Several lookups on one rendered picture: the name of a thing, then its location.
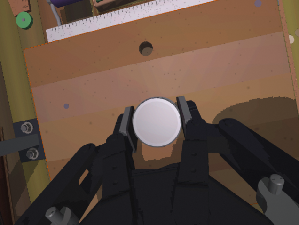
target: gray cylindrical peg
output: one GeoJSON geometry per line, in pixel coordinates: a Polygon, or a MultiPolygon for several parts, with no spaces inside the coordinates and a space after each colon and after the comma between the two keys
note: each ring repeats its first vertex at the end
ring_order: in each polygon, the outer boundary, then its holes
{"type": "Polygon", "coordinates": [[[270,193],[279,195],[283,190],[284,179],[278,174],[272,174],[268,183],[268,190],[270,193]]]}
{"type": "Polygon", "coordinates": [[[46,217],[55,225],[59,225],[63,220],[63,214],[56,207],[49,208],[46,217]]]}

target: white round lid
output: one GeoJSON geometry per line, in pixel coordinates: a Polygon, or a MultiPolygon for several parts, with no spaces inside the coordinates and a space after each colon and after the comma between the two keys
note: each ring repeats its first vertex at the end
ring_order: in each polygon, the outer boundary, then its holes
{"type": "Polygon", "coordinates": [[[181,131],[181,116],[175,103],[154,97],[143,101],[133,114],[136,136],[148,146],[163,147],[173,142],[181,131]]]}

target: green disc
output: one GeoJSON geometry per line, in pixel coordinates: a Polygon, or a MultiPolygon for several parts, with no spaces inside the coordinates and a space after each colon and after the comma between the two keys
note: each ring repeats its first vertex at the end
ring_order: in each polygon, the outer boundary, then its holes
{"type": "Polygon", "coordinates": [[[29,13],[20,12],[16,17],[16,24],[18,27],[27,30],[33,25],[33,17],[29,13]]]}

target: purple object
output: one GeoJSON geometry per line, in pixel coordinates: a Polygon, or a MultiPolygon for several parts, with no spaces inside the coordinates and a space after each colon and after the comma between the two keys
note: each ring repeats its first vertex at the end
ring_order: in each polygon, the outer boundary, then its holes
{"type": "Polygon", "coordinates": [[[83,0],[51,0],[52,4],[55,5],[57,8],[62,6],[67,6],[79,1],[83,1],[83,0]]]}
{"type": "Polygon", "coordinates": [[[256,0],[255,3],[254,3],[254,5],[256,7],[260,7],[261,6],[261,1],[260,0],[256,0]]]}

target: ruler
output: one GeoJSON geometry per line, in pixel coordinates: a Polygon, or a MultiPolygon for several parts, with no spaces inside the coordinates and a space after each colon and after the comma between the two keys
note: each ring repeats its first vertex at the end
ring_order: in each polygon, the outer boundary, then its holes
{"type": "Polygon", "coordinates": [[[73,37],[102,28],[115,26],[188,8],[215,0],[156,0],[46,30],[48,42],[73,37]]]}

